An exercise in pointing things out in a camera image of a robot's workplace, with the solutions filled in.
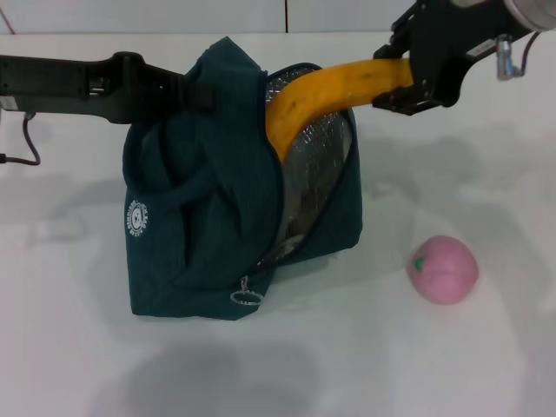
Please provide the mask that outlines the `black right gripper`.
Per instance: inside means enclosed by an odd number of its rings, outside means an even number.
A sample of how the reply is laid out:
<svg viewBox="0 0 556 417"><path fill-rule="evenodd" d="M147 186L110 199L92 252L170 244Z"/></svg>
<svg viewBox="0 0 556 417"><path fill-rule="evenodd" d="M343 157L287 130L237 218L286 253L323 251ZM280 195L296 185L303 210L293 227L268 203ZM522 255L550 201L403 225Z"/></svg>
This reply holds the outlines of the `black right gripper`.
<svg viewBox="0 0 556 417"><path fill-rule="evenodd" d="M405 116L460 97L463 78L477 62L467 52L489 39L509 34L514 20L502 1L461 8L450 1L417 0L392 25L388 43L373 59L396 59L409 51L414 83L379 94L372 105Z"/></svg>

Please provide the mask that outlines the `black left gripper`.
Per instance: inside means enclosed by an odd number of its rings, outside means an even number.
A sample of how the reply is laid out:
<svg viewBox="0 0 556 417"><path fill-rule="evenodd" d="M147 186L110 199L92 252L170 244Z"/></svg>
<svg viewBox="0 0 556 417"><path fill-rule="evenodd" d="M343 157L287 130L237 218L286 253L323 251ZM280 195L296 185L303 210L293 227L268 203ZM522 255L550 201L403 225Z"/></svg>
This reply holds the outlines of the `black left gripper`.
<svg viewBox="0 0 556 417"><path fill-rule="evenodd" d="M193 76L149 67L149 99L139 86L141 56L116 53L96 61L1 57L1 108L24 113L98 116L116 124L157 120L215 106L215 90Z"/></svg>

